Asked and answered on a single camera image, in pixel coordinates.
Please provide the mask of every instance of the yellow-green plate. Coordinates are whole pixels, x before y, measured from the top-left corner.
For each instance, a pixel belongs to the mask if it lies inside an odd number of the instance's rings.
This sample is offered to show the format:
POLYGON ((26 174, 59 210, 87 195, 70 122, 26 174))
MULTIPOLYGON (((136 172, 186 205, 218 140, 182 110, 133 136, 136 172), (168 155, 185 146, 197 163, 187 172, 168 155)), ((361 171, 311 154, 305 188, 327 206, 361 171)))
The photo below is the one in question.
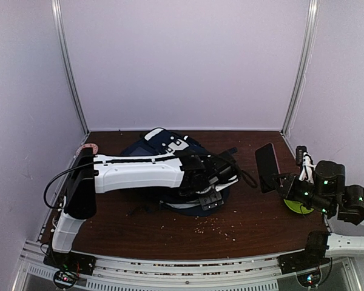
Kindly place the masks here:
POLYGON ((297 201, 290 201, 290 200, 285 200, 283 199, 287 205, 287 207, 289 207, 292 211, 297 212, 299 214, 309 214, 311 213, 314 209, 307 209, 305 206, 302 205, 301 202, 297 202, 297 201))

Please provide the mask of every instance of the black smartphone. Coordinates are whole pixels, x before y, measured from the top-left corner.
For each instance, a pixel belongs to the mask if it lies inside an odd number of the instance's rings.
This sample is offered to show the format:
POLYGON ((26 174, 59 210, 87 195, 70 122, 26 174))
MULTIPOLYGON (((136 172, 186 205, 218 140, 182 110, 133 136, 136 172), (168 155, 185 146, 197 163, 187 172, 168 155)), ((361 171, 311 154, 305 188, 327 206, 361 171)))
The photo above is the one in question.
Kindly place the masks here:
POLYGON ((268 193, 275 190, 273 176, 279 174, 279 169, 274 145, 269 143, 257 149, 255 159, 261 192, 268 193))

